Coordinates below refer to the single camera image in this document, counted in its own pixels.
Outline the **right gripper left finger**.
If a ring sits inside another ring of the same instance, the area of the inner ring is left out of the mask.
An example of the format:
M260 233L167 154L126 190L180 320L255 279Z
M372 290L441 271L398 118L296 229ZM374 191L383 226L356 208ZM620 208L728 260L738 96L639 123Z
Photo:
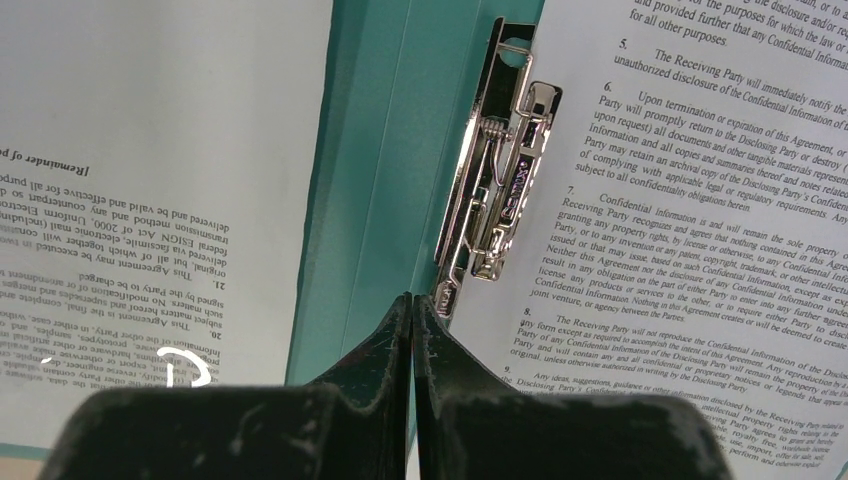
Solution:
M314 479L403 479L411 363L411 295L309 386L318 395Z

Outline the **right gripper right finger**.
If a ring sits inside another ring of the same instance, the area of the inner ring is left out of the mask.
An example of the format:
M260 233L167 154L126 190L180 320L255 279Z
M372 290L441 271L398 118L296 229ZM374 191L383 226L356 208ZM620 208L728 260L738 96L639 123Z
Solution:
M451 335L428 296L413 299L417 440L423 479L493 479L492 407L518 391Z

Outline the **metal folder clip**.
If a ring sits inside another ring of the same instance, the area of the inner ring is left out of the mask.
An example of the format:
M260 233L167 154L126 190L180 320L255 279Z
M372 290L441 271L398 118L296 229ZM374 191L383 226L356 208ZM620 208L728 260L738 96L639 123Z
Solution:
M434 256L443 320L466 278L499 279L562 98L560 87L529 77L535 30L493 24Z

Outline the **green file folder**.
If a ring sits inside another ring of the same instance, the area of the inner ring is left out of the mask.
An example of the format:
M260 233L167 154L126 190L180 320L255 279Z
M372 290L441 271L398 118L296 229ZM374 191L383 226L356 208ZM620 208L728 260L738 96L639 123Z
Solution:
M333 363L393 295L422 286L435 232L428 216L445 194L486 30L497 16L532 22L541 10L537 1L328 2L323 96L282 382L303 381ZM57 436L46 448L1 440L2 477L33 476Z

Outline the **printed paper sheet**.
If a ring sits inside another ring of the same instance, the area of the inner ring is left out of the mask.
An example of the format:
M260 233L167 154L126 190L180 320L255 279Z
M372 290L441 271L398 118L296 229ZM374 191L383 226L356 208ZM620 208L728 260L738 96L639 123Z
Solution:
M328 1L1 5L1 440L283 381Z
M563 98L451 330L522 390L681 396L739 479L847 475L847 5L549 1Z

